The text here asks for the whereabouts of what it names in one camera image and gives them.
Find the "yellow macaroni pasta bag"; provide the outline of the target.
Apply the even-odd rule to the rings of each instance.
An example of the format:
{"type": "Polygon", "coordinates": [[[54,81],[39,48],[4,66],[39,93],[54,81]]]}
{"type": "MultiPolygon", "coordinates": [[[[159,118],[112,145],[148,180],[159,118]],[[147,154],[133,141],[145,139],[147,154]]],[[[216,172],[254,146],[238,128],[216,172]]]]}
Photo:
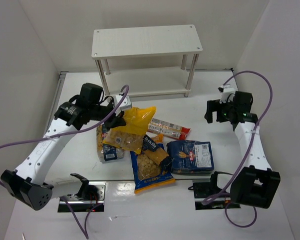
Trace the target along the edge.
{"type": "Polygon", "coordinates": [[[143,138],[155,112],[155,106],[142,109],[132,107],[126,110],[123,115],[126,125],[112,128],[103,143],[140,154],[143,138]]]}

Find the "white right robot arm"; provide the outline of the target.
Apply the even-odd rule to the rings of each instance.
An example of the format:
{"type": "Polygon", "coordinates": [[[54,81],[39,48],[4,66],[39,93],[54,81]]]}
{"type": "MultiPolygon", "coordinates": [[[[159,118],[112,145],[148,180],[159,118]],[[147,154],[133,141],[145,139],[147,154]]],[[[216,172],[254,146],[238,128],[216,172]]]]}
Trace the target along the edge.
{"type": "Polygon", "coordinates": [[[213,113],[216,113],[216,121],[229,122],[239,141],[243,159],[230,184],[230,198],[238,204],[267,209],[281,177],[272,170],[265,156],[260,138],[260,120],[251,112],[253,96],[232,88],[220,90],[220,99],[207,102],[205,119],[212,123],[213,113]]]}

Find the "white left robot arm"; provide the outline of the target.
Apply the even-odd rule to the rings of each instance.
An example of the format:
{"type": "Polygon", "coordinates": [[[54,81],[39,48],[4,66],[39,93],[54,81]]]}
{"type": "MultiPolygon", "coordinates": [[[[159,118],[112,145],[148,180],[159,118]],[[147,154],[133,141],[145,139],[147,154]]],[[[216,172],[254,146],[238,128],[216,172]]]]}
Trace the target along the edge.
{"type": "Polygon", "coordinates": [[[35,140],[37,146],[29,156],[15,170],[2,173],[0,180],[9,194],[35,211],[41,210],[51,199],[68,194],[85,198],[92,186],[82,175],[71,173],[69,178],[50,182],[46,182],[46,176],[75,135],[101,124],[108,128],[126,124],[124,112],[132,107],[128,91],[129,86],[125,85],[105,106],[107,96],[103,88],[93,83],[83,84],[79,94],[59,106],[46,134],[35,140]]]}

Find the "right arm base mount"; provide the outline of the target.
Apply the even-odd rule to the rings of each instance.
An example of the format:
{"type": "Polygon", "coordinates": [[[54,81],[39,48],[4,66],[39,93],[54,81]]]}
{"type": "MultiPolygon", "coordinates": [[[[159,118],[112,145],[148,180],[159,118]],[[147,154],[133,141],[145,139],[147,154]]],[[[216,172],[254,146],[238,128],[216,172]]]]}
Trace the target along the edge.
{"type": "Polygon", "coordinates": [[[193,181],[192,185],[188,187],[188,190],[192,191],[194,194],[195,210],[225,209],[225,207],[231,203],[230,194],[224,192],[210,204],[202,204],[204,199],[208,198],[210,195],[216,195],[221,191],[221,188],[218,187],[218,176],[221,174],[232,175],[232,173],[224,171],[214,171],[209,179],[193,181]]]}

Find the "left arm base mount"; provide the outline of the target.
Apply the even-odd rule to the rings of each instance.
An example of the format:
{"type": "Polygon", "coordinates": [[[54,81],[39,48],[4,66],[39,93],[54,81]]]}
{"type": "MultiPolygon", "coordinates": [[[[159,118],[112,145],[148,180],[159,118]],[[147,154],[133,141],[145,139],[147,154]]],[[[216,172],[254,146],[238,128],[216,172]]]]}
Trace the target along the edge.
{"type": "Polygon", "coordinates": [[[64,198],[75,213],[87,213],[93,207],[95,208],[92,210],[92,212],[103,212],[105,190],[105,181],[91,181],[84,198],[78,198],[75,194],[67,194],[64,196],[64,198]]]}

